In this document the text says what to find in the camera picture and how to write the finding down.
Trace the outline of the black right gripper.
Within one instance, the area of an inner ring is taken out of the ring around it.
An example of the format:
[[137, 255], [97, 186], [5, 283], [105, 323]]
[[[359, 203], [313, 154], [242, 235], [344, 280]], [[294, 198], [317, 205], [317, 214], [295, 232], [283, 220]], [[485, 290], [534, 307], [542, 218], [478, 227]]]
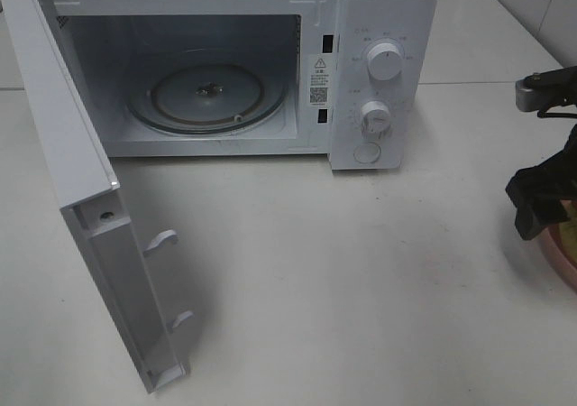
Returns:
[[[576, 106], [576, 67], [536, 72], [515, 84], [519, 111], [539, 118], [571, 118], [575, 113], [551, 108]], [[506, 186], [516, 209], [515, 228], [523, 240], [532, 240], [551, 225], [567, 222], [563, 202], [576, 200], [576, 126], [561, 151], [540, 164], [518, 170]]]

